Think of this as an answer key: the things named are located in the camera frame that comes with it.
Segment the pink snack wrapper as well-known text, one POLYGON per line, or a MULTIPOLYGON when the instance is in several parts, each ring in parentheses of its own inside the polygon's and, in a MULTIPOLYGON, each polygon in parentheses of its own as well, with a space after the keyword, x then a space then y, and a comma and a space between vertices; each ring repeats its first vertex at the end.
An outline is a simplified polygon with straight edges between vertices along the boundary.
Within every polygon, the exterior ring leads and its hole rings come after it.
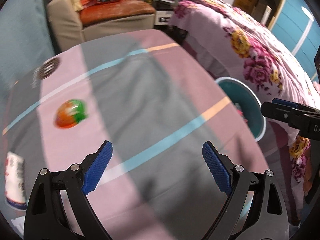
POLYGON ((248 118, 247 118, 247 114, 243 111, 242 107, 240 106, 239 103, 235 102, 234 106, 236 107, 236 111, 237 113, 241 116, 242 120, 248 124, 248 118))

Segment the teal white trash bin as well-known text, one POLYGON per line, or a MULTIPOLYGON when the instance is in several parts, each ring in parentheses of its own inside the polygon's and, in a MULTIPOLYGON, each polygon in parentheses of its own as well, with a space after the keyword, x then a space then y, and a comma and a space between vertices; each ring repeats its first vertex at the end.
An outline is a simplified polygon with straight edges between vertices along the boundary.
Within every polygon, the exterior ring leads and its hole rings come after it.
POLYGON ((239 103, 247 114, 250 131, 256 142, 259 142, 266 132, 266 118, 261 114, 261 102, 255 93, 243 82, 232 77, 220 77, 215 80, 231 102, 239 103))

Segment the pink floral bed quilt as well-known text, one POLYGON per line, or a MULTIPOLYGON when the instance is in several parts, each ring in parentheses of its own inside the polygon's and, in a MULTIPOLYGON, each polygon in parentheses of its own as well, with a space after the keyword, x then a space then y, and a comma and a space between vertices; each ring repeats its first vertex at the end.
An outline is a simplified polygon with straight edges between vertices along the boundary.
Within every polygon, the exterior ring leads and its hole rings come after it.
MULTIPOLYGON (((319 107, 319 93, 289 50, 262 24, 223 0, 183 0, 170 24, 187 32, 186 48, 214 78, 247 85, 260 102, 275 98, 319 107)), ((267 120, 259 146, 264 155, 284 150, 288 187, 310 192, 311 142, 282 122, 267 120)))

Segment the white red paper cup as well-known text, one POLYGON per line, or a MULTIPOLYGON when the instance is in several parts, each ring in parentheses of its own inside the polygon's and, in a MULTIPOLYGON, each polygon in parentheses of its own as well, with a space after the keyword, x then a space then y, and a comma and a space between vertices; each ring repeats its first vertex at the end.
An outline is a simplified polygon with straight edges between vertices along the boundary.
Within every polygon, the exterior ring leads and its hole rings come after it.
POLYGON ((9 151, 5 161, 5 198, 16 210, 27 209, 27 198, 24 189, 24 158, 9 151))

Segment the white leaflet packet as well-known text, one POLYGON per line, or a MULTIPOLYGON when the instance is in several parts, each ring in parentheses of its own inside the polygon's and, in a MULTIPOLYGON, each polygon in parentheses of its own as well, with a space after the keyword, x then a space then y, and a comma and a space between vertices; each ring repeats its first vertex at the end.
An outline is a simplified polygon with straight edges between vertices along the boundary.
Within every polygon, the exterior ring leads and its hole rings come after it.
POLYGON ((21 237, 23 237, 24 233, 24 221, 25 216, 17 217, 11 220, 13 226, 18 230, 21 237))

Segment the pink grey plaid tablecloth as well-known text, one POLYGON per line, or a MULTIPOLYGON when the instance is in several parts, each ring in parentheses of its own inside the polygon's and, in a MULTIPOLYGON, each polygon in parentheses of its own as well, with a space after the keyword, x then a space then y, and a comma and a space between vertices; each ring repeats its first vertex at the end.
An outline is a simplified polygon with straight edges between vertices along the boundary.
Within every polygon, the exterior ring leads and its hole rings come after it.
POLYGON ((268 169, 220 86, 156 30, 74 46, 1 93, 1 162, 9 151, 24 158, 28 196, 40 169, 65 170, 106 140, 113 155, 88 200, 113 239, 204 237, 227 199, 202 156, 207 141, 248 171, 268 169), (88 118, 58 128, 71 99, 88 118))

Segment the black bedside stereo unit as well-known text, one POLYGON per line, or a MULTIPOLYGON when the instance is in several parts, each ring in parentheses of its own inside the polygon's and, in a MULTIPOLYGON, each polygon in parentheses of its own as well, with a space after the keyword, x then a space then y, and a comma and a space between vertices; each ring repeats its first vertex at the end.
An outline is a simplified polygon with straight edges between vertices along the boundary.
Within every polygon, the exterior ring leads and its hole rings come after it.
POLYGON ((182 0, 151 0, 151 5, 156 10, 154 26, 167 25, 180 1, 182 0))

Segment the orange leather seat cushion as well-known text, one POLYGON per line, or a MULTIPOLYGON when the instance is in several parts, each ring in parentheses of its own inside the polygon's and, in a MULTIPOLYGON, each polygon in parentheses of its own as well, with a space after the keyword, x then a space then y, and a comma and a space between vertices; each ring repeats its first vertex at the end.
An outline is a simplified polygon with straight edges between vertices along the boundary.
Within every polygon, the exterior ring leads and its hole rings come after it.
POLYGON ((82 25, 87 27, 131 16, 153 15, 155 12, 153 6, 141 0, 118 0, 87 7, 79 12, 79 17, 82 25))

